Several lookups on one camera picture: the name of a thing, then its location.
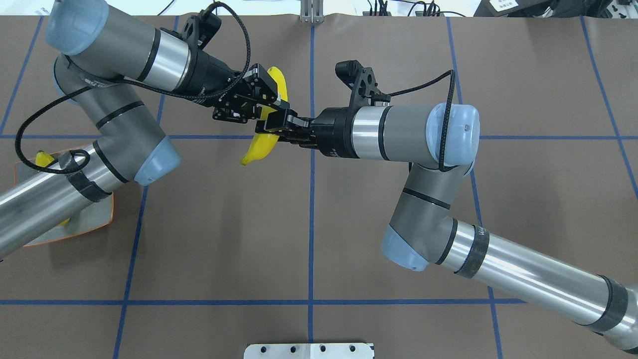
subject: black cable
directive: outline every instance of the black cable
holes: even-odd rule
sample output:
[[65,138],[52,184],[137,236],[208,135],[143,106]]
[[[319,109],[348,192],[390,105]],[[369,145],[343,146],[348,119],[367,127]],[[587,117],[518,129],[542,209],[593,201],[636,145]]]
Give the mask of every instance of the black cable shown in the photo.
[[456,80],[456,74],[454,70],[448,70],[444,72],[443,74],[441,74],[439,77],[435,78],[434,80],[428,81],[423,85],[419,85],[414,88],[409,88],[409,89],[396,91],[396,92],[388,94],[389,96],[399,96],[399,95],[404,95],[406,93],[418,91],[420,89],[424,89],[428,86],[436,84],[437,82],[441,81],[447,76],[450,76],[450,88],[447,92],[447,100],[445,101],[445,112],[443,112],[443,123],[441,124],[441,140],[439,142],[439,160],[438,160],[439,168],[438,169],[441,172],[447,172],[457,167],[457,166],[447,167],[444,164],[445,163],[445,143],[447,141],[447,128],[448,128],[448,123],[450,121],[450,111],[452,110],[452,99],[454,97],[454,85]]
[[171,5],[173,5],[173,3],[174,3],[174,2],[175,2],[175,0],[171,0],[171,2],[170,2],[168,5],[166,5],[166,7],[164,8],[164,10],[162,10],[162,11],[160,11],[160,12],[159,12],[158,16],[160,16],[161,14],[163,14],[163,13],[164,13],[164,11],[168,10],[168,8],[169,8]]
[[445,143],[447,142],[447,127],[450,122],[450,111],[452,110],[452,99],[454,97],[454,80],[456,74],[454,70],[448,71],[450,74],[450,89],[447,92],[447,101],[445,102],[445,112],[443,113],[443,123],[441,124],[441,141],[439,142],[439,171],[447,172],[457,166],[447,167],[445,165]]
[[412,14],[412,10],[414,10],[414,7],[417,6],[418,4],[422,4],[423,5],[423,12],[426,11],[426,6],[427,4],[424,1],[417,1],[416,3],[412,3],[412,7],[410,8],[410,11],[408,11],[408,16],[410,16],[410,14]]
[[456,15],[460,15],[462,17],[467,17],[467,16],[463,15],[462,13],[458,13],[456,11],[437,11],[435,13],[432,13],[432,15],[430,15],[430,16],[435,16],[435,15],[438,15],[440,13],[455,13]]
[[437,82],[443,80],[445,77],[450,75],[450,73],[452,73],[452,72],[454,72],[454,70],[448,70],[445,73],[441,74],[439,77],[435,78],[434,80],[428,81],[428,82],[426,82],[423,85],[419,85],[419,86],[416,86],[414,88],[409,88],[409,89],[405,89],[405,90],[401,90],[401,91],[396,91],[396,92],[393,92],[393,93],[389,93],[388,95],[389,96],[399,96],[399,95],[404,95],[406,93],[411,93],[411,92],[414,92],[414,91],[418,91],[420,89],[424,89],[424,88],[426,88],[428,86],[431,86],[431,85],[436,84]]
[[[235,13],[234,10],[232,10],[228,5],[226,5],[225,3],[221,3],[221,2],[214,2],[212,3],[206,10],[205,13],[212,13],[213,10],[216,10],[217,8],[222,7],[226,10],[228,10],[228,12],[230,12],[230,14],[233,16],[233,18],[237,21],[237,23],[239,24],[239,27],[241,27],[242,32],[244,33],[244,39],[246,40],[246,63],[244,64],[244,68],[242,69],[241,73],[236,76],[236,78],[224,89],[219,90],[215,93],[211,93],[211,94],[206,94],[206,95],[197,95],[197,96],[192,96],[192,95],[181,95],[179,93],[174,93],[171,91],[166,91],[166,90],[162,90],[162,89],[158,89],[158,88],[154,88],[150,85],[144,84],[142,82],[137,82],[137,81],[132,81],[132,80],[126,80],[126,79],[119,79],[119,80],[112,80],[113,83],[117,83],[117,84],[129,84],[132,86],[138,86],[140,88],[144,88],[144,89],[148,89],[150,91],[153,92],[157,92],[157,93],[161,93],[163,95],[168,95],[168,96],[172,96],[172,97],[177,97],[177,98],[183,98],[186,100],[205,100],[207,98],[213,98],[213,97],[217,97],[217,96],[223,96],[225,93],[227,93],[228,91],[230,91],[233,87],[235,87],[239,81],[241,81],[246,72],[248,72],[248,68],[250,67],[250,55],[251,55],[251,51],[250,51],[250,39],[248,36],[248,30],[246,29],[246,26],[244,25],[243,21],[239,18],[239,15],[237,13]],[[27,165],[28,167],[35,169],[37,171],[40,172],[46,172],[46,173],[54,173],[54,174],[69,174],[69,173],[74,173],[77,172],[81,169],[83,169],[88,163],[89,163],[89,159],[91,158],[88,154],[87,151],[84,151],[83,149],[74,149],[71,150],[70,153],[71,155],[82,155],[84,157],[84,160],[82,161],[82,163],[79,166],[76,167],[71,167],[68,169],[49,169],[46,167],[42,167],[42,166],[38,166],[35,165],[33,163],[31,163],[31,161],[29,161],[25,156],[24,153],[22,152],[22,137],[24,135],[24,131],[27,129],[27,127],[33,122],[35,121],[36,118],[40,117],[42,114],[44,114],[45,112],[49,111],[50,109],[52,109],[53,107],[59,105],[60,103],[63,103],[64,101],[73,98],[81,93],[84,93],[88,90],[90,90],[91,88],[89,86],[84,87],[82,89],[79,89],[77,91],[74,91],[68,95],[62,96],[60,98],[58,98],[57,100],[54,100],[53,102],[49,103],[48,105],[42,107],[40,110],[38,110],[36,113],[34,113],[33,115],[29,116],[29,118],[27,118],[21,125],[20,128],[18,129],[18,132],[15,135],[15,153],[18,156],[18,158],[20,159],[20,161],[22,163],[24,163],[25,165]]]
[[79,166],[76,167],[70,167],[67,169],[50,169],[50,168],[46,168],[46,167],[42,167],[39,165],[36,165],[34,163],[32,163],[31,161],[29,161],[25,156],[24,153],[22,152],[22,137],[24,136],[24,131],[27,129],[27,127],[36,120],[36,118],[42,116],[42,114],[44,114],[45,112],[49,111],[50,109],[52,109],[53,107],[55,107],[56,105],[59,105],[60,103],[63,103],[64,101],[69,100],[70,98],[76,97],[77,95],[84,93],[86,91],[89,91],[91,88],[89,86],[86,86],[84,88],[81,88],[77,91],[74,91],[68,95],[62,96],[60,98],[58,98],[57,100],[54,100],[53,102],[49,103],[48,105],[42,107],[40,110],[38,110],[38,112],[32,114],[29,118],[26,119],[26,121],[24,121],[21,125],[20,128],[18,129],[18,132],[15,134],[15,154],[18,155],[18,158],[20,159],[20,161],[27,165],[28,167],[40,171],[40,172],[45,172],[45,173],[54,173],[54,174],[69,174],[69,173],[74,173],[77,172],[81,169],[83,169],[87,164],[89,164],[89,160],[91,159],[91,157],[89,156],[87,151],[84,151],[83,149],[73,149],[70,151],[72,156],[75,155],[82,155],[84,157],[84,160],[82,161],[82,163]]

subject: blue tape line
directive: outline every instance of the blue tape line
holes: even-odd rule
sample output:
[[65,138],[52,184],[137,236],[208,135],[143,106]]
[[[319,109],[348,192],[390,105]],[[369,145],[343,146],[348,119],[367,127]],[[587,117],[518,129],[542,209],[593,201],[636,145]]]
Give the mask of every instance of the blue tape line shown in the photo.
[[315,305],[462,305],[462,304],[524,304],[520,299],[488,299],[488,298],[468,298],[468,299],[317,299]]
[[31,52],[33,51],[33,47],[35,46],[36,40],[38,39],[38,34],[40,33],[40,28],[42,27],[43,19],[44,19],[44,16],[41,16],[38,21],[36,32],[33,34],[33,37],[31,38],[31,44],[29,45],[27,56],[24,57],[24,61],[22,62],[22,68],[20,69],[20,73],[18,74],[18,79],[15,82],[15,86],[13,87],[13,92],[11,93],[11,97],[9,98],[9,104],[6,106],[4,117],[2,118],[2,123],[0,123],[0,134],[4,132],[4,126],[6,126],[6,122],[9,119],[9,113],[11,112],[11,108],[13,107],[13,101],[15,100],[15,97],[18,94],[18,88],[20,87],[20,83],[22,82],[24,71],[27,69],[27,64],[29,63],[29,58],[31,57]]
[[157,122],[158,125],[161,124],[161,115],[164,112],[164,98],[166,97],[166,95],[162,94],[159,97],[159,107],[158,107],[158,117],[157,117]]
[[[4,299],[0,305],[251,306],[251,305],[462,305],[490,304],[490,299],[265,299],[265,300],[47,300]],[[525,304],[520,299],[494,299],[495,304]]]
[[[315,116],[315,26],[310,27],[310,117]],[[310,205],[308,233],[308,342],[314,341],[315,298],[315,150],[310,150]]]
[[[450,22],[450,18],[446,17],[447,21],[447,32],[448,37],[450,38],[450,53],[452,54],[452,66],[454,67],[454,71],[456,72],[456,87],[458,89],[459,94],[459,103],[463,103],[463,95],[461,94],[461,77],[459,76],[459,69],[456,63],[456,51],[454,50],[454,37],[452,36],[452,23]],[[483,216],[480,212],[480,202],[479,202],[479,191],[477,190],[477,179],[474,173],[474,169],[470,172],[470,178],[472,180],[472,193],[474,195],[474,208],[477,213],[478,224],[483,227]],[[501,334],[498,329],[498,318],[496,317],[496,305],[494,304],[494,294],[492,291],[492,287],[487,287],[487,293],[489,295],[489,307],[492,312],[492,324],[494,327],[494,338],[496,339],[496,352],[498,353],[498,359],[503,359],[503,349],[501,348]]]
[[459,97],[459,103],[463,104],[463,93],[461,92],[461,80],[459,79],[459,67],[456,64],[456,51],[454,50],[454,37],[452,36],[452,23],[450,22],[450,18],[446,17],[445,21],[447,22],[447,35],[450,39],[450,53],[452,55],[452,67],[454,68],[454,72],[456,73],[456,93]]
[[479,191],[477,190],[477,178],[474,175],[474,170],[470,171],[470,178],[472,180],[472,194],[474,195],[474,210],[477,212],[477,220],[479,225],[483,227],[483,216],[480,213]]
[[140,234],[142,233],[142,219],[146,207],[146,198],[149,193],[149,187],[144,187],[142,192],[142,201],[140,203],[140,213],[137,217],[137,227],[135,228],[135,240],[133,241],[133,250],[131,251],[131,261],[128,265],[128,274],[126,276],[126,287],[124,288],[124,303],[122,304],[122,312],[120,313],[120,322],[117,327],[117,337],[115,338],[115,349],[113,351],[113,359],[119,356],[119,347],[122,342],[122,333],[124,332],[124,321],[126,320],[126,307],[128,306],[128,298],[131,293],[131,282],[133,281],[133,270],[135,269],[135,258],[137,257],[137,247],[140,243]]
[[482,140],[616,140],[616,136],[481,135]]
[[274,300],[129,300],[128,305],[183,305],[183,306],[248,306],[248,305],[308,305],[305,299]]
[[625,162],[625,167],[627,168],[627,173],[629,174],[629,180],[632,182],[632,186],[634,188],[634,195],[636,196],[636,199],[638,199],[638,185],[636,184],[636,180],[634,178],[632,166],[629,163],[629,159],[627,158],[625,146],[623,145],[623,140],[620,137],[620,131],[618,130],[618,125],[616,124],[614,113],[611,110],[611,105],[609,105],[609,99],[607,98],[605,86],[602,84],[602,79],[600,78],[600,73],[598,72],[598,66],[596,65],[596,59],[594,58],[594,52],[591,49],[590,36],[587,32],[587,26],[585,25],[585,19],[583,16],[581,16],[581,25],[582,33],[585,36],[585,42],[587,43],[587,51],[590,53],[591,67],[594,70],[594,75],[596,75],[596,81],[598,81],[598,86],[600,87],[600,93],[602,94],[602,98],[605,102],[605,107],[607,107],[607,114],[609,115],[611,126],[614,128],[614,133],[616,134],[616,138],[618,140],[618,147],[620,147],[620,153],[623,155],[623,161]]
[[489,294],[489,308],[492,312],[492,325],[494,326],[494,338],[496,339],[496,354],[498,355],[498,359],[503,359],[503,346],[501,345],[501,332],[498,329],[498,317],[496,316],[494,289],[492,289],[492,287],[487,287],[487,293]]
[[119,357],[119,347],[122,342],[122,333],[124,333],[124,318],[126,317],[126,304],[122,305],[122,311],[120,312],[120,322],[117,325],[117,337],[115,338],[115,348],[113,349],[113,359]]
[[0,305],[122,305],[122,300],[2,299]]

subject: robotic arm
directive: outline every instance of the robotic arm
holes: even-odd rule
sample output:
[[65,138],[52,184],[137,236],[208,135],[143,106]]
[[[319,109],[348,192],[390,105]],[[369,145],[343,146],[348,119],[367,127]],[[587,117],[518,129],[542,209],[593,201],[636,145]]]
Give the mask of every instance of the robotic arm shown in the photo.
[[[429,262],[442,265],[561,314],[638,355],[638,286],[592,275],[449,216],[473,166],[480,132],[478,112],[452,105],[451,87],[447,103],[389,106],[392,96],[405,91],[386,95],[371,68],[345,61],[336,73],[352,90],[348,107],[298,117],[263,67],[249,69],[247,36],[241,72],[203,51],[221,24],[214,6],[224,5],[214,3],[176,33],[157,30],[102,0],[56,0],[47,29],[47,41],[62,52],[55,80],[103,137],[84,155],[60,156],[50,169],[64,169],[65,175],[41,172],[0,195],[0,258],[123,183],[148,185],[179,165],[134,84],[214,107],[213,118],[223,121],[246,123],[260,118],[263,106],[271,107],[275,111],[256,122],[256,133],[326,156],[413,164],[382,243],[390,260],[415,271]],[[453,80],[454,73],[449,75]]]
[[258,121],[256,130],[326,156],[413,163],[382,242],[388,259],[413,271],[434,262],[565,316],[638,355],[637,285],[625,287],[450,217],[478,150],[474,107],[450,106],[451,95],[434,107],[388,106],[390,96],[376,88],[371,68],[345,61],[336,73],[352,89],[349,107],[325,109],[314,119],[277,111]]
[[19,157],[42,172],[0,195],[0,258],[122,184],[135,180],[146,186],[179,165],[179,154],[131,85],[214,105],[213,118],[223,121],[246,123],[260,117],[264,105],[288,107],[261,65],[249,69],[248,33],[238,17],[248,48],[243,71],[202,50],[221,26],[212,14],[217,6],[226,5],[212,4],[176,33],[160,31],[103,0],[55,2],[46,40],[62,52],[54,64],[56,86],[77,101],[103,137],[43,169],[26,160],[20,138],[26,125],[61,101],[23,124]]

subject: metal bracket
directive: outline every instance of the metal bracket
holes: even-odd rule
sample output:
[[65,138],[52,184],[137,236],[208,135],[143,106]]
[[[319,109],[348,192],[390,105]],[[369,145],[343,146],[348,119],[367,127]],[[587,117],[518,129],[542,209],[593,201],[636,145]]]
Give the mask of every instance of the metal bracket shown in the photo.
[[252,344],[244,359],[374,359],[368,343]]
[[323,0],[301,0],[301,22],[321,24],[323,22]]

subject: silver arm segment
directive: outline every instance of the silver arm segment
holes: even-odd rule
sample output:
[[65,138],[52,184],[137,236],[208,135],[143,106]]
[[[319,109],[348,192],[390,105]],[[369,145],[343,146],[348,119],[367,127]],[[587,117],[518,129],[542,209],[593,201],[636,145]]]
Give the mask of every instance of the silver arm segment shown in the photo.
[[[64,56],[56,60],[54,74],[65,93],[85,86],[68,69]],[[80,172],[41,172],[0,195],[0,258],[124,183],[135,180],[146,186],[179,165],[181,158],[170,139],[130,86],[92,89],[75,100],[103,136],[84,148],[90,160]]]
[[[440,264],[565,316],[613,346],[638,354],[638,287],[625,287],[449,216],[468,169],[439,172],[415,164],[384,238],[384,253],[411,270],[423,270],[428,262]],[[410,246],[403,255],[387,250],[397,240]],[[415,266],[415,256],[425,265]]]

